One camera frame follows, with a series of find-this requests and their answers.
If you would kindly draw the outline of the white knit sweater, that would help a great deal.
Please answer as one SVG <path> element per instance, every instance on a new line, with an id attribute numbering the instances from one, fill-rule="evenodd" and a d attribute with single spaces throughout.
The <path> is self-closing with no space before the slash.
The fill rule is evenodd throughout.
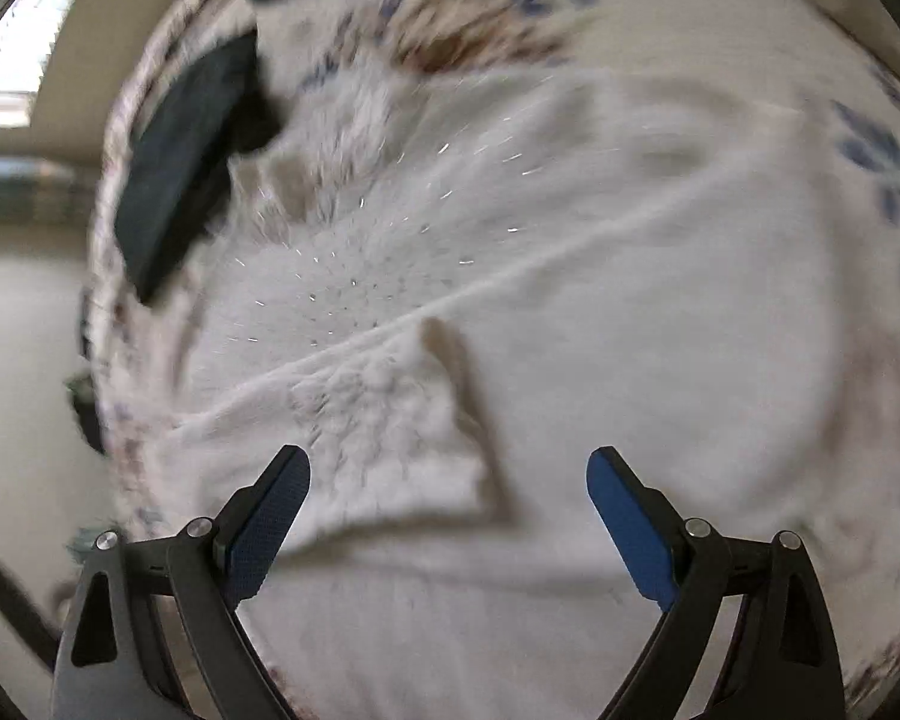
<path id="1" fill-rule="evenodd" d="M 442 89 L 385 184 L 215 283 L 148 468 L 169 527 L 286 444 L 242 611 L 315 718 L 590 718 L 655 626 L 585 491 L 612 445 L 802 535 L 850 692 L 900 652 L 900 112 L 696 83 Z"/>

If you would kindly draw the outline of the black folded garment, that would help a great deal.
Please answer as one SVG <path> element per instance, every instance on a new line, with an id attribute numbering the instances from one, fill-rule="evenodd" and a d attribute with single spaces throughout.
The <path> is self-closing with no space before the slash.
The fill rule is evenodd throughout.
<path id="1" fill-rule="evenodd" d="M 279 132 L 258 75 L 258 32 L 232 37 L 176 78 L 136 138 L 113 232 L 148 304 L 229 201 L 229 160 Z"/>

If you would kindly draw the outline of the window with metal bars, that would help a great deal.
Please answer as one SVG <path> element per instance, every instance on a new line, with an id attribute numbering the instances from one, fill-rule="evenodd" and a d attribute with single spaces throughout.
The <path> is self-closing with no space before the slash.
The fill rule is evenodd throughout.
<path id="1" fill-rule="evenodd" d="M 11 0 L 0 15 L 0 128 L 25 128 L 74 0 Z"/>

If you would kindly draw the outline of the floral bed sheet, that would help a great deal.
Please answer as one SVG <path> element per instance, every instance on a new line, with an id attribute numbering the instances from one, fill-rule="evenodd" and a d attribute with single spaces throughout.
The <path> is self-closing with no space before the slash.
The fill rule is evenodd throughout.
<path id="1" fill-rule="evenodd" d="M 279 132 L 230 158 L 226 210 L 142 304 L 113 232 L 134 142 L 188 65 L 250 29 Z M 212 291 L 238 257 L 370 197 L 442 89 L 585 73 L 752 106 L 878 94 L 900 112 L 900 31 L 880 0 L 176 0 L 112 110 L 92 223 L 92 374 L 131 533 L 183 525 L 160 512 L 149 450 L 180 419 Z M 865 691 L 844 683 L 850 715 L 873 717 L 899 683 L 900 652 Z"/>

